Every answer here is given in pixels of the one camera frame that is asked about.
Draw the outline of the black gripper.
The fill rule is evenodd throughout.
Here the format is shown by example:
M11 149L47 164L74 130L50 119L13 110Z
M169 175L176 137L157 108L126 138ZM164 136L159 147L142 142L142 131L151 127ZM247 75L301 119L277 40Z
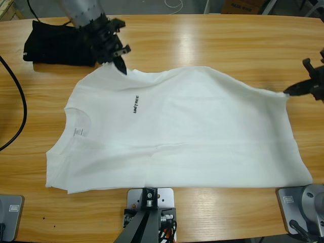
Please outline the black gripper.
M112 62L121 73L127 73L122 55L129 53L131 48L129 45L124 46L117 35L120 29L126 26L125 21L109 19L104 14L96 17L78 14L74 17L74 25L84 36L99 64Z
M311 79L296 83L285 89L285 94L288 94L290 96L303 96L311 94L312 92L312 95L316 101L323 101L323 74L318 78L318 81L319 83L317 86L314 86L314 82Z

